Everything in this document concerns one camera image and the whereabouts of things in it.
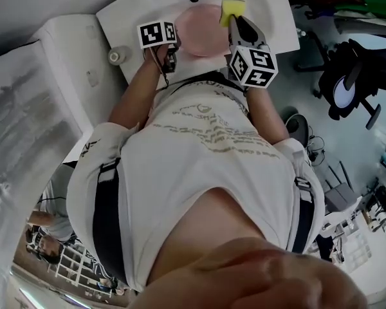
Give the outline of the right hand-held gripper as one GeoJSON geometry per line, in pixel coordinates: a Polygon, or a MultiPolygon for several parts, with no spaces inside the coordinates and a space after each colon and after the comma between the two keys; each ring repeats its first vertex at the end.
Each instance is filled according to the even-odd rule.
{"type": "Polygon", "coordinates": [[[276,55],[269,50],[240,46],[248,42],[263,46],[263,32],[248,18],[231,15],[228,24],[230,46],[237,46],[229,63],[230,70],[241,86],[267,88],[278,74],[276,55]]]}

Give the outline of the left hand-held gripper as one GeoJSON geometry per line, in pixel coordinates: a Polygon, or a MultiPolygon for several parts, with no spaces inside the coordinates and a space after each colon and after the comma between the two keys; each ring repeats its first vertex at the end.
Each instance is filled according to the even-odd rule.
{"type": "Polygon", "coordinates": [[[178,35],[174,23],[157,20],[137,26],[140,48],[143,56],[150,50],[152,56],[158,52],[161,46],[167,45],[167,56],[160,63],[163,73],[174,73],[176,70],[176,52],[179,50],[178,35]]]}

